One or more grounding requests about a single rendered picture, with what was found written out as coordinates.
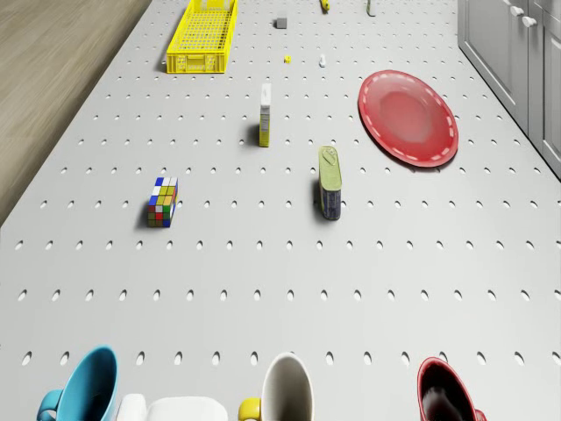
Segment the yellow basket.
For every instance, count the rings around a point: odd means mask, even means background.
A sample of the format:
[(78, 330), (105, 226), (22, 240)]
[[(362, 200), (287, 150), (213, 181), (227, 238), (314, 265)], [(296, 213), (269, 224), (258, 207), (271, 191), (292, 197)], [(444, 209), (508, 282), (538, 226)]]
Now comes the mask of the yellow basket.
[(224, 73), (238, 0), (190, 0), (167, 48), (169, 74)]

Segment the white cabinet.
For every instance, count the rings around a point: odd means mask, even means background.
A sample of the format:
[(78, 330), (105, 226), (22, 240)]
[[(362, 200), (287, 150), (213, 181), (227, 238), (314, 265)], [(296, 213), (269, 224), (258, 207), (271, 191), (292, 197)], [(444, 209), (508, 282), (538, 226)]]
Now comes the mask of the white cabinet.
[(458, 0), (458, 46), (561, 180), (561, 0)]

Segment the red plate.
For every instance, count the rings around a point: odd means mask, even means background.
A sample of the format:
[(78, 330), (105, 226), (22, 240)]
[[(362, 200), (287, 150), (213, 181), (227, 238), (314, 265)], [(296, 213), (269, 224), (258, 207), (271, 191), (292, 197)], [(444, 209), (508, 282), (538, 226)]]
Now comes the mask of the red plate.
[(388, 69), (369, 75), (360, 87), (358, 107), (376, 142), (409, 165), (435, 168), (458, 150), (451, 109), (427, 83), (410, 74)]

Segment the flat-sided can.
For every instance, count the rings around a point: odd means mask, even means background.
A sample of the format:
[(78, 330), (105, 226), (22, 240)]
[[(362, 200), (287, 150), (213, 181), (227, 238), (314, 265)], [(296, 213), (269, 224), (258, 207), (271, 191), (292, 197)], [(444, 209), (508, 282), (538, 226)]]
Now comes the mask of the flat-sided can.
[(322, 214), (329, 220), (338, 220), (341, 215), (342, 177), (336, 148), (321, 146), (318, 159)]

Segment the puzzle cube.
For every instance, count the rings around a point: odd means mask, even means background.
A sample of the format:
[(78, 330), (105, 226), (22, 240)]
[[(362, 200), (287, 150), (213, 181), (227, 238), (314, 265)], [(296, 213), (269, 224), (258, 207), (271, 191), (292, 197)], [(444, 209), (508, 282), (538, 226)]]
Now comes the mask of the puzzle cube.
[(176, 208), (178, 179), (158, 177), (153, 187), (147, 207), (149, 227), (170, 227)]

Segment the blue mug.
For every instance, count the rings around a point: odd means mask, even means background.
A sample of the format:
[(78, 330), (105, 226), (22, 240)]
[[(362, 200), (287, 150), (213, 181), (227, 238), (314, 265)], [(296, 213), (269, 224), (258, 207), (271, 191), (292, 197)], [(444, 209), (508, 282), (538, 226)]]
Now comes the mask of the blue mug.
[(112, 349), (93, 349), (77, 365), (64, 389), (45, 395), (37, 421), (110, 421), (117, 378), (117, 357)]

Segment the red mug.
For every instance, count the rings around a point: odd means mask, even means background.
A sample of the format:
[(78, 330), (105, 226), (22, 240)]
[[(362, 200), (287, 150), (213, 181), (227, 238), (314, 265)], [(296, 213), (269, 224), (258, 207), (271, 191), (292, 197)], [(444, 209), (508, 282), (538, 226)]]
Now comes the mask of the red mug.
[(417, 400), (421, 421), (487, 421), (457, 373), (437, 357), (425, 359), (419, 368)]

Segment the yellow mug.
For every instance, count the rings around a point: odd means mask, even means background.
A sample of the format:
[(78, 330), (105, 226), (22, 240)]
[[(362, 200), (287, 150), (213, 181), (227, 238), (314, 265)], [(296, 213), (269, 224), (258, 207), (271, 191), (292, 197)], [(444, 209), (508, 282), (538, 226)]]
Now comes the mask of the yellow mug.
[(245, 399), (238, 421), (314, 421), (312, 382), (307, 369), (294, 353), (275, 357), (266, 372), (261, 397)]

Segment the yellow white box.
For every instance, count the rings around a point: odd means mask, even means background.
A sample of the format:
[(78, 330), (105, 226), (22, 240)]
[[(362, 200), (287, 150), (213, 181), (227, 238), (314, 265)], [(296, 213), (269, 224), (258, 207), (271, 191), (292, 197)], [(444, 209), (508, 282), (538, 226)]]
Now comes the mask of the yellow white box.
[(259, 111), (259, 145), (261, 147), (269, 147), (271, 100), (272, 85), (270, 83), (263, 83), (261, 87)]

